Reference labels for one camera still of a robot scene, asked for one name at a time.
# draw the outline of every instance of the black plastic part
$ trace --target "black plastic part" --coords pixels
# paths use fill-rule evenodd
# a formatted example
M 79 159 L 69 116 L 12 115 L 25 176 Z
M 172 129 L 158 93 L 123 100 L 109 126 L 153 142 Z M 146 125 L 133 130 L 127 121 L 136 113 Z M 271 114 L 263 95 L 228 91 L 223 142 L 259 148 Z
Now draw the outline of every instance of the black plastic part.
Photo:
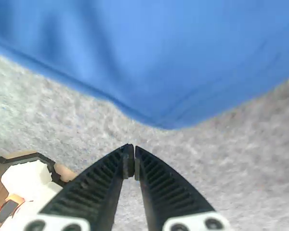
M 15 201 L 7 201 L 0 209 L 0 223 L 3 223 L 18 207 Z
M 66 185 L 41 211 L 86 219 L 92 231 L 111 231 L 122 182 L 134 174 L 134 148 L 109 153 Z
M 135 179 L 140 181 L 149 231 L 161 231 L 172 217 L 214 211 L 179 173 L 140 147 L 135 148 Z
M 49 172 L 51 172 L 52 174 L 52 180 L 53 182 L 55 182 L 56 184 L 64 187 L 66 185 L 66 182 L 61 181 L 61 176 L 56 173 L 55 169 L 54 169 L 54 164 L 55 162 L 49 158 L 47 158 L 46 156 L 42 155 L 41 153 L 32 153 L 29 155 L 24 155 L 24 156 L 19 156 L 19 157 L 15 157 L 15 158 L 11 158 L 11 159 L 6 159 L 2 156 L 0 156 L 0 163 L 7 166 L 7 168 L 9 166 L 12 165 L 18 165 L 18 164 L 24 164 L 27 162 L 33 162 L 33 161 L 37 161 L 40 160 L 42 163 L 47 164 L 47 168 L 49 170 Z

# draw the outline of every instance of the gray felt surface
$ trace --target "gray felt surface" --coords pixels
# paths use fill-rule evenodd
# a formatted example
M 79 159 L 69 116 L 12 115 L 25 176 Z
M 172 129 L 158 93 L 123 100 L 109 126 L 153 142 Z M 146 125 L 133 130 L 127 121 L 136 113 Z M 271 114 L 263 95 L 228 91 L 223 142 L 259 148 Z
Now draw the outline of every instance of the gray felt surface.
M 0 155 L 35 149 L 81 172 L 133 143 L 178 170 L 237 231 L 289 231 L 289 81 L 194 128 L 163 131 L 0 58 Z M 114 231 L 145 231 L 124 183 Z

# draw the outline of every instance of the blue fabric fold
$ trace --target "blue fabric fold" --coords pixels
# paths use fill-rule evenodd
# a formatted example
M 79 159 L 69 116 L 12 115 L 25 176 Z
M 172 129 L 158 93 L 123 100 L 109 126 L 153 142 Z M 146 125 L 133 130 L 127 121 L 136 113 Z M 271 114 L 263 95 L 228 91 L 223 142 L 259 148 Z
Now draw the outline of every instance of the blue fabric fold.
M 182 128 L 289 78 L 289 0 L 0 0 L 0 54 Z

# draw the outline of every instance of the blue cloth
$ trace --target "blue cloth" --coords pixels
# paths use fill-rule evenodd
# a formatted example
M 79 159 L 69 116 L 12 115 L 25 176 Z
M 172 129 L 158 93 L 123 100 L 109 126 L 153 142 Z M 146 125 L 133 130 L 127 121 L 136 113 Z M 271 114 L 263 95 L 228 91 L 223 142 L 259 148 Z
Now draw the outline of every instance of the blue cloth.
M 289 78 L 289 0 L 0 0 L 0 54 L 182 128 Z

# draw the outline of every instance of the screw hole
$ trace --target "screw hole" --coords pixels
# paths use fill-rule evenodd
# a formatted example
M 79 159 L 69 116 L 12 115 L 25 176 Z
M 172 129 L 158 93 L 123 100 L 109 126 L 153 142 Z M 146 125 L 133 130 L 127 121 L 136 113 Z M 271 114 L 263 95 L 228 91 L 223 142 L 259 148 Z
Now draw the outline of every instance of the screw hole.
M 25 231 L 42 231 L 44 227 L 45 222 L 43 220 L 35 220 L 26 226 Z
M 223 224 L 214 218 L 206 219 L 205 224 L 209 230 L 222 230 Z
M 81 227 L 77 224 L 66 226 L 63 231 L 81 231 Z
M 171 231 L 189 231 L 189 229 L 183 224 L 175 224 L 171 227 Z

